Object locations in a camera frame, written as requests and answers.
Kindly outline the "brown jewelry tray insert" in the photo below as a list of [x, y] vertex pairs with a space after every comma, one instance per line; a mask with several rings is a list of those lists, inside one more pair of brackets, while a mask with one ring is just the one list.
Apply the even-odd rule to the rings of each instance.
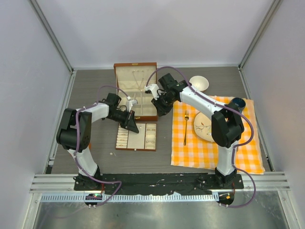
[[134, 133], [121, 128], [119, 125], [116, 137], [116, 146], [118, 150], [133, 151], [155, 151], [156, 150], [156, 123], [137, 123], [139, 133]]

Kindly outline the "brown jewelry box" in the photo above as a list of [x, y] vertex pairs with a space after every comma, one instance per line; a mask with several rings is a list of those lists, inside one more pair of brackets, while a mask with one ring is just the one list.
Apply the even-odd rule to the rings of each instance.
[[146, 94], [144, 87], [146, 83], [157, 83], [156, 62], [138, 63], [115, 63], [113, 65], [117, 91], [122, 98], [120, 105], [126, 105], [127, 93], [132, 99], [137, 99], [138, 104], [132, 107], [137, 122], [156, 122], [158, 120], [157, 110], [151, 103], [153, 96]]

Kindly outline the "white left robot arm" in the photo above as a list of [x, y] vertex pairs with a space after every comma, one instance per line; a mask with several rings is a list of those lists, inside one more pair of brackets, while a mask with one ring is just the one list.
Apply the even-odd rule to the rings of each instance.
[[64, 110], [56, 141], [69, 152], [77, 165], [78, 175], [73, 178], [76, 190], [97, 190], [102, 187], [101, 172], [89, 148], [92, 123], [110, 119], [128, 131], [139, 133], [135, 112], [132, 110], [132, 107], [138, 104], [137, 100], [128, 96], [124, 110], [119, 108], [121, 100], [119, 95], [109, 93], [107, 98], [89, 107]]

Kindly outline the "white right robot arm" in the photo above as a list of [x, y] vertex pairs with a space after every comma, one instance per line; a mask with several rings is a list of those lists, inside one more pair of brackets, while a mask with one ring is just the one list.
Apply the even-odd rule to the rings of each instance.
[[232, 184], [237, 169], [232, 162], [235, 148], [244, 132], [241, 113], [234, 103], [218, 103], [196, 90], [186, 80], [176, 81], [171, 74], [159, 79], [159, 84], [146, 83], [145, 92], [153, 95], [152, 104], [158, 116], [168, 114], [174, 102], [182, 102], [197, 109], [211, 120], [211, 135], [218, 145], [218, 163], [215, 168], [215, 182], [220, 188]]

